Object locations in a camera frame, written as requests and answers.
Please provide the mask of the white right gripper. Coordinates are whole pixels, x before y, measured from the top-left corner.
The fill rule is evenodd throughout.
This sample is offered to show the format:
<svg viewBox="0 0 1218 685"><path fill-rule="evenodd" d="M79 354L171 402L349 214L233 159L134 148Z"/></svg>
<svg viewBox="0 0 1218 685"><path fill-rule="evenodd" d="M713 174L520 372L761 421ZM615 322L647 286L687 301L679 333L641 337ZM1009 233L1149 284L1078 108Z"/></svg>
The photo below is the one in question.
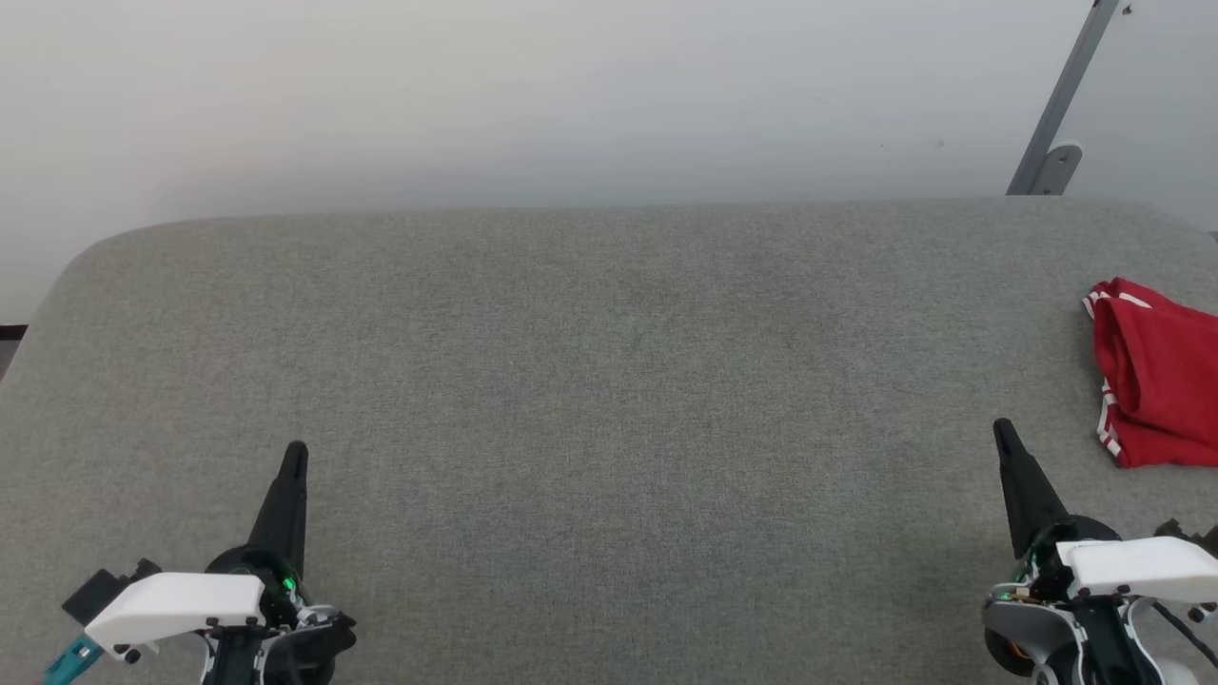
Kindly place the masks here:
<svg viewBox="0 0 1218 685"><path fill-rule="evenodd" d="M1170 519L1152 538L1122 540L1108 525L1071 517L1012 421L993 421L1011 548L1026 557L1022 584L1047 602L1082 597L1149 597L1214 606L1217 529L1184 533Z"/></svg>

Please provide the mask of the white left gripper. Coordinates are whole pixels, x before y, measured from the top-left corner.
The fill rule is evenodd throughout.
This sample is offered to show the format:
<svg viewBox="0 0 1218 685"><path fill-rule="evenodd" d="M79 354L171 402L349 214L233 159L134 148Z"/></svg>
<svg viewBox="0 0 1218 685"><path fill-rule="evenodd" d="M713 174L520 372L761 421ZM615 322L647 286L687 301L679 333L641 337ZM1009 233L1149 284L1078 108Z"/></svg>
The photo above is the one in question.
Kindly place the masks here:
<svg viewBox="0 0 1218 685"><path fill-rule="evenodd" d="M276 477L248 533L248 545L227 550L203 572L162 570L132 579L84 634L110 655L188 633L268 629L290 633L312 620L302 595L307 534L304 442L287 442Z"/></svg>

